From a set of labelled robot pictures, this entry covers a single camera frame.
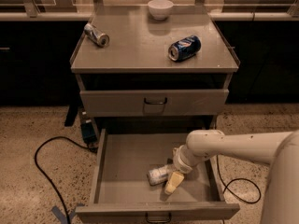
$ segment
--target white bowl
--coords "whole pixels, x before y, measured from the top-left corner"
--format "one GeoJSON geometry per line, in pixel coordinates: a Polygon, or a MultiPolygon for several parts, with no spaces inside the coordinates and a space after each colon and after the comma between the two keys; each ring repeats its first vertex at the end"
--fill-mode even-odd
{"type": "Polygon", "coordinates": [[[169,0],[151,0],[148,2],[149,13],[155,20],[166,19],[172,10],[174,3],[169,0]]]}

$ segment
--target gray tabletop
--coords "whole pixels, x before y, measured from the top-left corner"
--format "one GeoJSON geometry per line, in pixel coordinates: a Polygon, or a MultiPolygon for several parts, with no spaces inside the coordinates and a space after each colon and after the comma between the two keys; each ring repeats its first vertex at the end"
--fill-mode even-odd
{"type": "Polygon", "coordinates": [[[97,47],[87,36],[74,52],[74,73],[230,73],[237,64],[203,6],[174,6],[170,17],[156,21],[147,6],[99,7],[92,24],[110,43],[97,47]],[[170,45],[197,35],[200,51],[182,63],[168,58],[170,45]]]}

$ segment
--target closed drawer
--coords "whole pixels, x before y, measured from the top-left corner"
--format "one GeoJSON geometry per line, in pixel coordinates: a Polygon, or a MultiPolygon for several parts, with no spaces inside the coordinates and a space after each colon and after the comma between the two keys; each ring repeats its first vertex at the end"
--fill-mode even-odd
{"type": "Polygon", "coordinates": [[[228,90],[82,91],[89,116],[194,116],[216,115],[228,90]]]}
{"type": "Polygon", "coordinates": [[[151,186],[147,171],[172,159],[186,133],[107,134],[102,130],[88,206],[76,212],[85,223],[228,219],[239,205],[227,203],[213,161],[200,163],[171,195],[151,186]]]}

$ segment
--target terrazzo floor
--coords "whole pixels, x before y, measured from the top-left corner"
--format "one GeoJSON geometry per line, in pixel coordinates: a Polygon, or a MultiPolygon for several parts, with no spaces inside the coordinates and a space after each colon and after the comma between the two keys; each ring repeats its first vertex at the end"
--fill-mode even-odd
{"type": "MultiPolygon", "coordinates": [[[[0,223],[61,223],[51,212],[63,207],[46,178],[35,166],[38,147],[53,136],[67,136],[82,145],[79,118],[65,127],[68,107],[0,107],[0,223]]],[[[298,104],[226,105],[219,115],[217,128],[226,134],[270,133],[299,129],[298,104]]],[[[73,210],[78,203],[87,204],[96,157],[89,151],[55,140],[44,146],[38,156],[40,166],[49,174],[73,210]]],[[[236,177],[254,181],[264,192],[268,168],[262,165],[220,156],[225,182],[236,177]]],[[[252,185],[235,183],[237,194],[248,200],[257,197],[252,185]]],[[[239,203],[241,210],[226,224],[257,224],[263,197],[254,204],[241,203],[229,192],[227,203],[239,203]]],[[[81,221],[74,217],[73,224],[81,221]]],[[[190,224],[220,224],[222,221],[194,221],[190,224]]]]}

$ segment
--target cord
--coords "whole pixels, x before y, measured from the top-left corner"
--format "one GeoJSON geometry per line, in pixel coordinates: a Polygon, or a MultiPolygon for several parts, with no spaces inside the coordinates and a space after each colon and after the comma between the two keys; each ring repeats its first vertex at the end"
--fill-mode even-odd
{"type": "Polygon", "coordinates": [[[261,190],[260,190],[260,188],[253,182],[253,181],[251,181],[251,180],[249,180],[249,179],[246,179],[246,178],[235,178],[235,179],[233,179],[233,180],[231,180],[228,184],[225,184],[224,183],[224,181],[223,181],[223,179],[222,179],[222,176],[221,176],[221,172],[220,172],[220,166],[219,166],[219,158],[218,158],[218,155],[216,156],[216,159],[217,159],[217,170],[218,170],[218,174],[219,174],[219,177],[220,177],[220,179],[221,179],[221,183],[223,184],[223,186],[224,186],[224,191],[223,191],[223,193],[226,191],[226,190],[228,190],[229,192],[231,192],[239,201],[241,201],[241,202],[243,202],[243,203],[246,203],[246,204],[256,204],[258,201],[260,201],[261,200],[261,198],[262,198],[262,193],[261,193],[261,190]],[[245,199],[242,199],[242,198],[240,198],[238,195],[236,195],[233,191],[231,191],[228,187],[232,184],[232,183],[234,183],[235,181],[246,181],[246,182],[250,182],[251,184],[253,184],[253,186],[258,190],[258,192],[259,192],[259,197],[258,197],[258,199],[257,200],[255,200],[255,201],[247,201],[247,200],[245,200],[245,199]]]}
{"type": "Polygon", "coordinates": [[[56,136],[56,137],[52,137],[50,139],[48,139],[47,141],[45,141],[37,150],[36,150],[36,154],[35,154],[35,164],[36,164],[36,167],[38,168],[38,170],[48,179],[48,181],[51,183],[51,185],[53,186],[54,190],[56,191],[63,207],[64,207],[64,212],[65,212],[65,216],[66,216],[66,221],[67,221],[67,224],[71,224],[71,220],[70,220],[70,217],[69,217],[69,214],[68,214],[68,211],[67,211],[67,208],[66,208],[66,205],[65,205],[65,202],[64,202],[64,199],[63,199],[63,196],[61,195],[61,193],[59,192],[59,190],[57,189],[57,187],[55,186],[54,182],[49,178],[49,176],[46,174],[46,172],[39,166],[38,162],[37,162],[37,155],[38,155],[38,152],[40,151],[40,149],[45,146],[48,142],[50,141],[53,141],[53,140],[56,140],[56,139],[66,139],[67,141],[73,143],[74,145],[76,145],[77,147],[80,147],[80,148],[83,148],[83,149],[87,149],[87,150],[90,150],[91,152],[95,153],[97,148],[90,148],[90,147],[84,147],[80,144],[78,144],[77,142],[71,140],[70,138],[67,138],[67,137],[64,137],[64,136],[56,136]]]}

